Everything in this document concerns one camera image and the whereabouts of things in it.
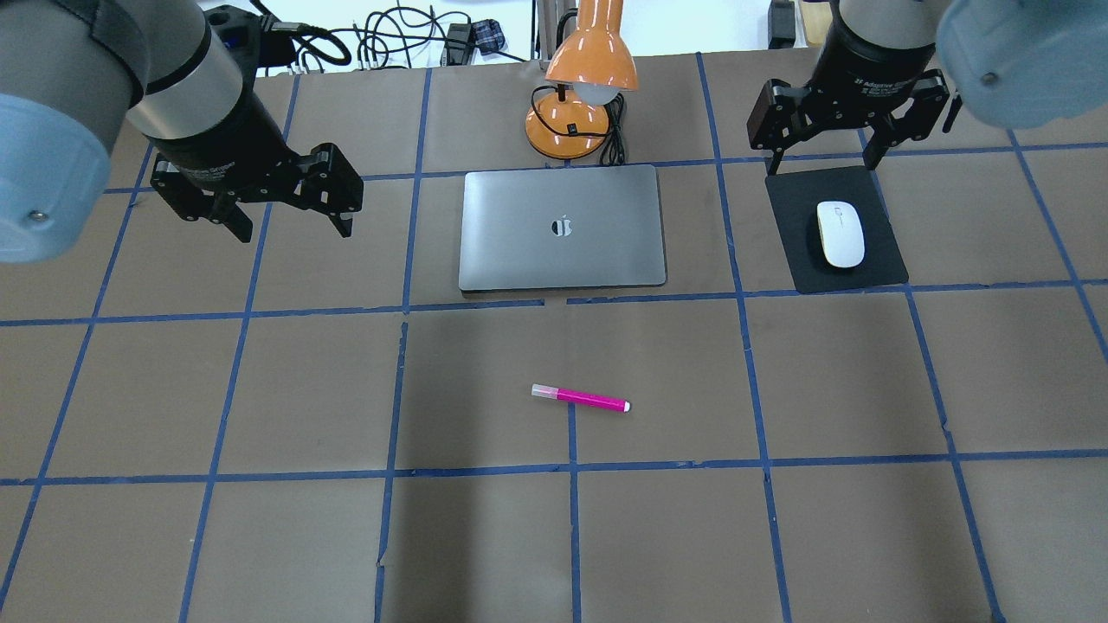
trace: black mouse pad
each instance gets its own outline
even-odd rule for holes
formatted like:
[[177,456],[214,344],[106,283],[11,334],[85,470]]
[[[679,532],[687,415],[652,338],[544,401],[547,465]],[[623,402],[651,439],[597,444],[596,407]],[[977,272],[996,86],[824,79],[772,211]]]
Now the black mouse pad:
[[[907,282],[896,237],[864,166],[770,175],[766,188],[797,292],[814,294]],[[822,201],[844,201],[858,211],[865,239],[865,256],[858,266],[835,268],[823,257],[815,221],[815,206]]]

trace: orange lamp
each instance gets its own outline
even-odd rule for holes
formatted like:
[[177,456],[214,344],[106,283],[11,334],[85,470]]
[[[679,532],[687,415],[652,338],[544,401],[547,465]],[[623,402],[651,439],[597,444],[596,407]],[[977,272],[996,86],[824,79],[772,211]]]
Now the orange lamp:
[[577,28],[557,49],[546,80],[560,86],[532,105],[524,124],[527,140],[548,157],[588,155],[608,132],[604,104],[620,90],[638,89],[635,60],[619,38],[623,0],[583,0]]

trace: blue checkered object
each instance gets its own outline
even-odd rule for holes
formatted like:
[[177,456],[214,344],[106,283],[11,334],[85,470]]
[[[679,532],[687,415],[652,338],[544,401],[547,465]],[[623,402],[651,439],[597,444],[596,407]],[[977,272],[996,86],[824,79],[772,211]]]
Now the blue checkered object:
[[497,52],[504,49],[504,31],[496,20],[481,20],[473,23],[474,44],[482,54]]

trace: computer mouse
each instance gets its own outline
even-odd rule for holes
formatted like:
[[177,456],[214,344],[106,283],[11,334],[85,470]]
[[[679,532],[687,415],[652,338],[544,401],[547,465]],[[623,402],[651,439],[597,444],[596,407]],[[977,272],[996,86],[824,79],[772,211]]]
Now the computer mouse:
[[865,256],[862,222],[854,206],[844,201],[823,201],[815,206],[820,226],[820,244],[828,264],[837,268],[853,268]]

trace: silver laptop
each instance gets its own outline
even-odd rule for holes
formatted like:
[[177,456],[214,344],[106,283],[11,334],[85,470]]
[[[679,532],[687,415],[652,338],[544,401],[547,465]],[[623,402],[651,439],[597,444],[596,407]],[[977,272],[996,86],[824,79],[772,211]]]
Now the silver laptop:
[[653,166],[465,175],[458,269],[463,292],[664,283]]

